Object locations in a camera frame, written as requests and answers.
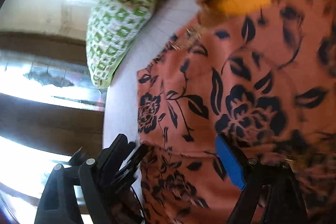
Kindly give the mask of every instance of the floral pattern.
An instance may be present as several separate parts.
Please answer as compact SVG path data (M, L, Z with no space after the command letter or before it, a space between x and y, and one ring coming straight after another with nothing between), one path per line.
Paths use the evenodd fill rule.
M277 97L256 99L252 92L236 85L225 102L228 114L216 122L216 131L236 140L241 147L269 142L273 136L279 136L286 125Z
M326 147L336 144L336 27L316 14L320 2L279 2L175 50L172 43L188 43L195 18L138 72L138 132L150 146L142 162L149 223L228 219L239 194L216 154L218 134L264 164L295 155L309 213L334 204L336 145ZM322 24L331 27L314 28Z
M141 97L138 110L139 133L143 131L145 134L148 134L156 128L156 113L160 109L160 101L160 95L153 97L151 94L146 93Z
M331 27L331 36L322 39L318 59L329 75L336 78L336 24Z

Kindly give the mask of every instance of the glass pane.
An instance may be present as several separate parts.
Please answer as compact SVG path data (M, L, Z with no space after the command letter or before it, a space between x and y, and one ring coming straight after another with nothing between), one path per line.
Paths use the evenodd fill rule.
M57 164L69 161L70 156L49 153L17 144L0 137L0 182L5 186L33 198L41 198L47 179ZM75 186L78 204L84 204L83 193ZM33 224L37 203L11 196L0 190L1 196L20 224ZM92 223L89 215L82 215L85 224Z
M0 50L0 93L65 107L104 111L106 90L85 66Z

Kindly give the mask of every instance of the black rose print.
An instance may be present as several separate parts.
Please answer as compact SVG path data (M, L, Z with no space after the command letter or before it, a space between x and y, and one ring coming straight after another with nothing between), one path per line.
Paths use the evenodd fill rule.
M336 77L336 24L331 27L331 36L322 39L317 52L318 60L325 66L330 77Z
M173 175L168 175L163 188L171 191L176 200L183 200L199 207L209 208L206 201L197 196L195 186L186 181L184 175L177 170Z
M173 219L174 224L184 224L181 219L184 218L185 216L189 215L191 212L191 208L183 208L182 210L178 211L176 217Z
M293 51L293 57L279 66L279 69L282 69L292 63L299 53L303 39L302 24L305 16L288 5L280 11L280 17L283 19L283 41Z
M287 141L275 142L276 147L273 152L276 153L298 153L303 155L306 153L308 145L305 139L302 137L301 132L298 129L293 130L292 137Z
M226 97L227 114L216 122L218 134L225 134L239 146L259 145L279 136L286 117L277 97L255 98L242 85L234 86Z
M303 168L298 168L299 181L308 209L325 207L335 189L336 135L334 132L319 134L322 137L319 145L324 147L324 153L316 149L306 150Z
M148 92L140 99L138 110L138 132L148 134L156 128L156 114L160 109L161 96L152 96Z

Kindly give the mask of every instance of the green patterned pillow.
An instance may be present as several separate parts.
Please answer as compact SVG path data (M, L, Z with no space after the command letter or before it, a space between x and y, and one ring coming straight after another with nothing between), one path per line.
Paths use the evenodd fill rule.
M157 0L98 0L86 34L92 83L107 88L140 29L154 13Z

